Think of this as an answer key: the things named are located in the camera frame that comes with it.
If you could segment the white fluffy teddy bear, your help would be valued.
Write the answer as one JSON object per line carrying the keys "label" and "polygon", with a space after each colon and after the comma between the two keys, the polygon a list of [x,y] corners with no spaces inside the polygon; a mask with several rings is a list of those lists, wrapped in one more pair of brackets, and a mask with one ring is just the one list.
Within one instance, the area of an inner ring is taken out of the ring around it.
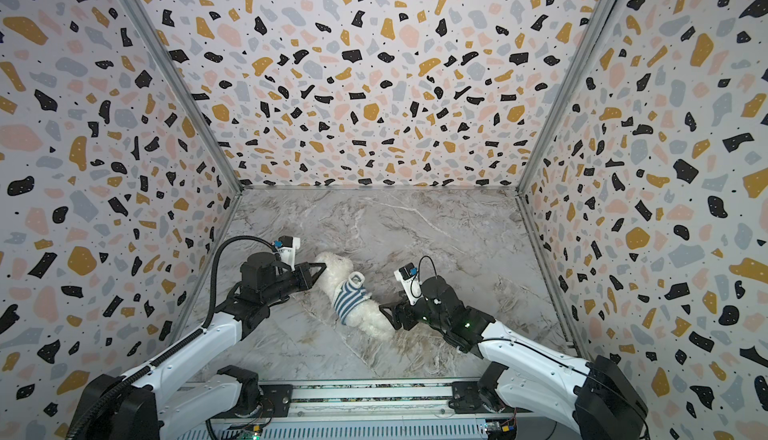
{"label": "white fluffy teddy bear", "polygon": [[353,262],[332,252],[319,253],[315,262],[325,265],[315,286],[328,297],[341,324],[372,339],[391,341],[395,330],[366,289],[365,276],[355,269]]}

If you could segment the blue white striped knit sweater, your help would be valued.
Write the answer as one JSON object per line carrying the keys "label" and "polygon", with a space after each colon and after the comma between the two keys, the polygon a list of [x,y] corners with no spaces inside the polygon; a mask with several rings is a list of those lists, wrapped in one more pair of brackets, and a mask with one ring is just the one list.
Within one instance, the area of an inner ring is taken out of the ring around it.
{"label": "blue white striped knit sweater", "polygon": [[371,294],[364,283],[365,276],[354,271],[340,285],[332,306],[343,325],[356,307],[371,299]]}

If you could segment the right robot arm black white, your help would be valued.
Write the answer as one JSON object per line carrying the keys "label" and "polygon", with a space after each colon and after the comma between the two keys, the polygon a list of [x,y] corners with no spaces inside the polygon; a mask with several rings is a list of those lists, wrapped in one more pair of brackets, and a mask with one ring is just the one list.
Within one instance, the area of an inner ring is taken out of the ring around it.
{"label": "right robot arm black white", "polygon": [[559,353],[464,304],[441,276],[410,278],[380,312],[396,330],[424,324],[452,347],[488,361],[477,383],[484,408],[521,408],[583,439],[647,439],[648,408],[618,365]]}

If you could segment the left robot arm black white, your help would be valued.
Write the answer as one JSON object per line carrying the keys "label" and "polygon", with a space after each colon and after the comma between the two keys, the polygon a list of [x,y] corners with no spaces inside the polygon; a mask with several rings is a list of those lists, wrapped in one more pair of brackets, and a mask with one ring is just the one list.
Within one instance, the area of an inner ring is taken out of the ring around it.
{"label": "left robot arm black white", "polygon": [[241,280],[212,318],[156,357],[123,374],[102,374],[85,388],[69,439],[174,439],[221,413],[239,417],[267,408],[259,376],[227,366],[201,386],[188,380],[266,320],[273,306],[311,289],[324,263],[283,262],[257,253],[241,266]]}

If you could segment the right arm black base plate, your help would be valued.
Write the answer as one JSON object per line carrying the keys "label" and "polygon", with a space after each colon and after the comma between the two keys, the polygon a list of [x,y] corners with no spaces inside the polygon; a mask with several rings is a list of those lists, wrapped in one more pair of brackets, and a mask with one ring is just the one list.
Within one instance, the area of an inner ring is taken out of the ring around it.
{"label": "right arm black base plate", "polygon": [[448,407],[457,414],[504,414],[530,413],[530,410],[513,408],[504,404],[500,397],[479,380],[455,381],[451,384]]}

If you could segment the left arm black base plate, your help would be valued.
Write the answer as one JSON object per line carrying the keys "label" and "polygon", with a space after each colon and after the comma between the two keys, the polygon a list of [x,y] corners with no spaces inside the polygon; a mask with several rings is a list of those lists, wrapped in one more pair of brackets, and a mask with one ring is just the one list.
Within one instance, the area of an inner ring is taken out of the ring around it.
{"label": "left arm black base plate", "polygon": [[214,419],[270,420],[288,416],[294,386],[292,384],[261,384],[259,393],[242,394],[236,405],[218,413]]}

